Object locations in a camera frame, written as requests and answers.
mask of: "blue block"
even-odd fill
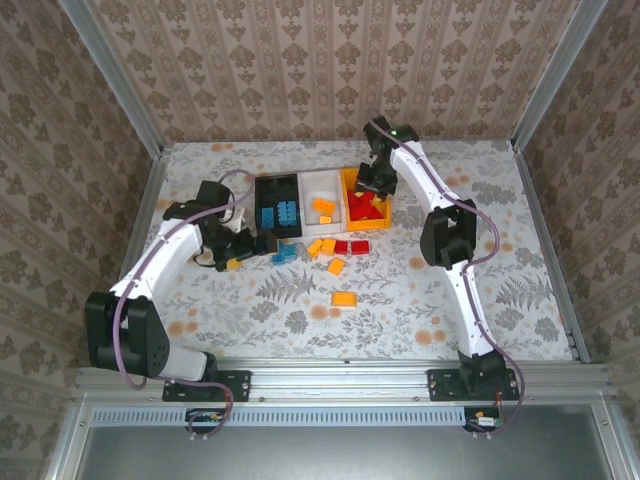
[[[287,202],[278,203],[278,223],[282,227],[289,227],[289,214],[287,212]]]
[[[271,257],[271,261],[273,262],[274,265],[284,265],[284,263],[286,262],[286,259],[281,253],[276,253]]]
[[[275,219],[273,218],[273,208],[262,209],[262,228],[275,227]]]
[[[298,256],[295,245],[281,245],[279,254],[287,260],[295,260]]]
[[[287,202],[287,216],[289,218],[289,225],[295,226],[298,223],[298,218],[296,215],[296,202],[289,201]]]

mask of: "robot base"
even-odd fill
[[[503,375],[495,376],[489,381],[478,383],[473,392],[470,392],[462,381],[458,369],[428,370],[427,381],[432,402],[493,402],[496,400],[496,393],[500,393],[503,401],[520,398],[516,375],[512,369],[506,369]]]

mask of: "black mounting bracket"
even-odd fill
[[[251,393],[250,370],[218,370],[215,355],[205,353],[207,365],[202,382],[218,382],[226,385],[233,393],[233,401],[244,403],[249,401]],[[221,388],[183,385],[181,383],[164,383],[163,402],[224,402],[225,395]]]
[[[504,375],[479,383],[470,392],[458,369],[434,369],[427,371],[429,399],[432,402],[480,401],[493,402],[499,393],[503,401],[518,400],[520,392],[515,372],[508,368]]]

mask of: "lego brick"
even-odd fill
[[[367,218],[369,220],[382,220],[384,218],[384,215],[382,215],[380,213],[380,210],[378,210],[376,207],[372,205],[369,208],[369,213],[367,214]]]
[[[307,252],[309,252],[309,255],[311,255],[312,257],[317,257],[321,249],[322,249],[322,240],[317,239],[315,242],[309,245],[309,247],[307,248]]]
[[[295,245],[282,245],[280,247],[280,255],[284,256],[287,260],[295,260],[298,256],[296,253]]]
[[[350,207],[349,216],[351,218],[351,221],[367,218],[367,215],[369,215],[369,210],[371,210],[371,206],[365,203],[358,204],[355,207]]]
[[[373,192],[355,192],[354,195],[360,199],[361,202],[370,202],[375,197]]]
[[[353,255],[364,255],[369,253],[369,241],[368,240],[359,240],[357,242],[351,242],[351,253]]]
[[[313,200],[312,207],[315,211],[320,212],[323,215],[331,216],[333,211],[336,209],[336,204],[335,202],[331,202],[323,198],[316,198]]]
[[[289,226],[295,227],[298,224],[298,217],[296,215],[296,202],[293,200],[287,202],[287,218],[289,219]]]
[[[333,292],[331,294],[332,307],[355,307],[358,297],[353,292]]]
[[[335,276],[340,275],[342,269],[344,268],[344,262],[338,258],[334,258],[331,264],[329,265],[329,273],[334,274]]]
[[[336,248],[336,241],[333,238],[325,238],[322,242],[322,254],[333,255],[333,250]]]
[[[262,228],[273,228],[275,227],[275,218],[273,216],[273,208],[263,208],[262,209]]]
[[[242,262],[237,258],[232,258],[231,260],[227,260],[227,270],[236,270],[242,267]]]
[[[356,207],[363,203],[362,198],[353,193],[353,190],[347,190],[347,201],[349,202],[349,208]]]
[[[337,253],[338,255],[346,255],[349,251],[349,242],[345,242],[343,240],[336,241],[336,247],[333,249],[333,253]]]
[[[281,227],[289,226],[289,214],[287,213],[287,202],[278,202],[278,223]]]
[[[284,265],[287,259],[284,258],[284,255],[282,255],[281,253],[276,253],[271,257],[271,261],[274,265]]]

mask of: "cable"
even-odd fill
[[[246,175],[247,177],[251,177],[252,176],[248,171],[246,171],[244,169],[241,169],[241,168],[237,168],[237,169],[229,170],[228,172],[226,172],[222,176],[220,181],[224,180],[225,178],[227,178],[227,177],[229,177],[231,175],[235,175],[235,174],[238,174],[238,173],[242,173],[242,174]],[[125,287],[124,291],[122,292],[122,295],[120,296],[120,298],[118,299],[118,302],[116,303],[116,309],[115,309],[115,313],[113,315],[113,331],[112,331],[112,333],[113,333],[113,351],[114,351],[114,356],[116,358],[116,364],[118,366],[118,371],[120,372],[120,375],[122,376],[122,378],[125,381],[125,383],[127,385],[129,385],[129,387],[131,387],[132,389],[134,389],[134,390],[142,390],[145,387],[145,385],[147,384],[147,379],[144,378],[141,383],[135,383],[131,379],[131,377],[129,376],[129,373],[127,372],[127,369],[126,369],[126,367],[124,365],[124,360],[122,358],[122,350],[121,350],[121,346],[120,346],[120,324],[121,324],[121,321],[122,321],[122,319],[121,319],[122,309],[124,307],[124,303],[126,302],[127,298],[129,297],[129,294],[131,293],[133,288],[136,286],[137,281],[141,279],[142,274],[144,273],[145,269],[149,266],[149,264],[151,263],[153,258],[158,254],[158,252],[162,249],[162,247],[169,241],[169,239],[173,235],[175,235],[181,228],[183,228],[184,226],[195,222],[196,220],[200,220],[201,218],[207,217],[209,215],[213,215],[215,213],[222,212],[222,211],[228,209],[229,207],[234,207],[234,206],[242,203],[247,198],[249,198],[249,196],[251,196],[251,194],[253,193],[253,188],[254,188],[254,184],[253,184],[253,182],[251,182],[250,185],[249,185],[249,189],[238,200],[234,200],[234,201],[228,203],[227,205],[223,205],[221,207],[210,208],[210,209],[205,210],[203,212],[196,213],[195,215],[192,215],[191,217],[187,218],[186,220],[183,220],[182,222],[177,224],[175,227],[173,227],[171,230],[169,230],[167,232],[167,234],[164,236],[164,238],[162,239],[163,241],[157,242],[154,245],[154,247],[151,249],[151,251],[149,253],[147,253],[147,255],[144,257],[144,259],[140,263],[140,266],[138,267],[138,269],[133,274],[132,279],[129,281],[129,283]],[[207,386],[204,383],[197,383],[197,382],[194,382],[194,383],[197,384],[198,386],[202,386],[202,387]]]
[[[373,121],[373,119],[369,120],[369,125],[371,125],[376,131],[378,131],[378,133],[380,133],[381,135],[385,136],[386,138],[388,138],[389,140],[391,140],[392,142],[394,142],[395,144],[397,144],[398,146],[404,148],[407,152],[409,152],[411,154],[411,156],[413,156],[413,158],[415,158],[416,161],[423,168],[423,170],[425,171],[425,173],[429,177],[429,180],[431,180],[431,182],[436,186],[436,189],[438,190],[438,193],[440,193],[444,198],[446,198],[447,200],[449,200],[450,202],[452,202],[456,206],[462,208],[463,210],[471,212],[474,215],[477,215],[478,217],[482,218],[489,225],[489,228],[491,228],[491,231],[493,232],[493,235],[495,237],[495,242],[494,242],[494,245],[493,245],[493,249],[486,256],[481,257],[481,258],[479,258],[477,260],[472,260],[472,261],[468,262],[462,269],[462,280],[463,280],[463,283],[464,283],[465,291],[467,292],[467,297],[469,298],[469,303],[471,304],[471,310],[473,311],[473,315],[474,315],[474,317],[476,319],[476,325],[478,326],[478,329],[480,330],[480,333],[482,334],[484,339],[487,341],[487,343],[489,345],[491,345],[495,349],[496,352],[501,354],[513,366],[513,369],[516,371],[516,373],[518,374],[518,377],[520,379],[520,397],[518,397],[518,402],[516,403],[516,409],[513,412],[513,415],[511,415],[509,417],[509,419],[502,426],[500,426],[499,428],[495,429],[490,434],[487,433],[487,432],[482,432],[482,433],[484,433],[485,436],[497,435],[497,434],[499,434],[501,432],[504,432],[504,430],[513,422],[513,420],[518,416],[518,414],[520,412],[520,408],[522,407],[522,402],[524,401],[524,391],[525,391],[524,374],[522,373],[522,369],[516,363],[516,361],[507,352],[505,352],[490,337],[489,333],[482,326],[482,322],[480,320],[480,313],[478,312],[478,307],[476,306],[476,302],[473,299],[473,295],[471,293],[471,284],[469,283],[469,278],[468,278],[469,272],[468,272],[468,270],[472,266],[479,265],[481,263],[487,262],[487,261],[491,260],[493,257],[496,256],[496,254],[500,250],[500,231],[498,230],[497,225],[491,220],[491,218],[488,215],[486,215],[485,213],[481,212],[480,210],[478,210],[476,208],[473,208],[470,205],[467,205],[466,203],[463,203],[463,202],[459,201],[458,199],[455,199],[451,195],[449,195],[446,192],[445,188],[440,183],[439,179],[435,177],[433,172],[431,172],[429,167],[424,163],[424,161],[422,160],[421,156],[418,155],[415,152],[415,150],[413,150],[409,145],[407,145],[406,143],[404,143],[401,140],[398,140],[396,137],[394,137],[393,135],[391,135],[388,132],[386,132],[383,128],[381,128],[378,124],[376,124]]]
[[[193,260],[193,263],[203,268],[214,268],[216,266],[215,263],[200,263],[198,261],[198,258],[203,254],[204,254],[204,247],[200,247],[200,251],[191,258],[191,260]]]
[[[201,417],[201,416],[204,416],[204,415],[207,415],[207,414],[216,414],[217,412],[200,411],[200,412],[193,412],[190,415],[189,421],[187,422],[187,430],[191,434],[191,439],[192,440],[194,438],[196,438],[196,437],[202,437],[204,440],[206,440],[208,437],[218,433],[222,429],[224,424],[227,423],[227,421],[229,420],[229,417],[231,416],[231,411],[233,410],[234,398],[233,398],[233,392],[224,383],[219,383],[219,382],[192,382],[190,380],[183,380],[183,379],[178,379],[178,378],[171,378],[171,379],[163,378],[163,380],[168,380],[170,382],[175,382],[175,383],[179,383],[181,385],[187,385],[187,386],[190,386],[190,387],[216,387],[216,388],[219,388],[222,391],[224,391],[225,399],[227,401],[227,405],[225,407],[225,412],[224,412],[223,417],[220,419],[220,422],[218,422],[218,425],[216,425],[213,430],[211,430],[210,432],[207,432],[206,434],[196,433],[196,432],[193,431],[193,422],[198,417]]]
[[[236,196],[234,195],[233,192],[229,192],[231,194],[231,202],[235,202],[236,201]],[[220,225],[224,225],[225,223],[229,223],[231,220],[233,220],[234,215],[236,214],[236,206],[234,205],[233,207],[231,207],[231,216],[227,219],[227,220],[220,220]]]

